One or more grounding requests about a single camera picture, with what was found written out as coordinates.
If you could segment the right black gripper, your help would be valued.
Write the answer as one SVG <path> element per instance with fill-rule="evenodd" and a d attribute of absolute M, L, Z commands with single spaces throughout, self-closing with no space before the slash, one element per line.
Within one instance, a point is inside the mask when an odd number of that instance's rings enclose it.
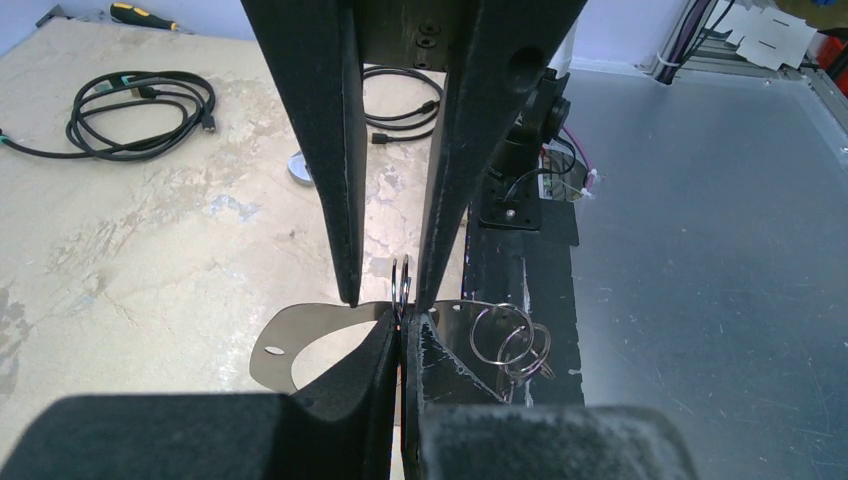
<path fill-rule="evenodd" d="M 470 1 L 458 18 L 454 0 L 362 1 L 359 56 L 349 1 L 244 2 L 320 198 L 342 302 L 357 306 L 362 283 L 361 60 L 436 72 L 448 63 L 419 243 L 415 309 L 425 312 L 436 300 L 466 207 L 584 6 Z"/>

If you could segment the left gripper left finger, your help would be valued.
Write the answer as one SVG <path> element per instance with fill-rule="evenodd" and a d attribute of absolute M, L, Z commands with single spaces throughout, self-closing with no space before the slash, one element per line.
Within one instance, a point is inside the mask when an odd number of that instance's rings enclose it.
<path fill-rule="evenodd" d="M 5 479 L 385 479 L 399 334 L 385 314 L 298 392 L 72 396 L 25 430 Z"/>

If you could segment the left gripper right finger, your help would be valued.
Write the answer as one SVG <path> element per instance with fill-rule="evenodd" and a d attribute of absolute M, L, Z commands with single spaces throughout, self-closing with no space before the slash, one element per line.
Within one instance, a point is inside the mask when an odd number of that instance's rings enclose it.
<path fill-rule="evenodd" d="M 499 401 L 438 339 L 405 320 L 401 446 L 408 479 L 695 479 L 675 426 L 655 410 Z"/>

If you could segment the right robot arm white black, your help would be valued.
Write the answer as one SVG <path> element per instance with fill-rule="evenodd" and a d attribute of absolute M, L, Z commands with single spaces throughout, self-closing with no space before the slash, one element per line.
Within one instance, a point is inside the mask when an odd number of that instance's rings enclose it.
<path fill-rule="evenodd" d="M 566 77 L 550 61 L 580 1 L 247 1 L 243 5 L 319 194 L 340 299 L 364 252 L 367 65 L 445 76 L 432 135 L 417 304 L 440 288 L 486 176 L 526 181 L 558 131 Z"/>

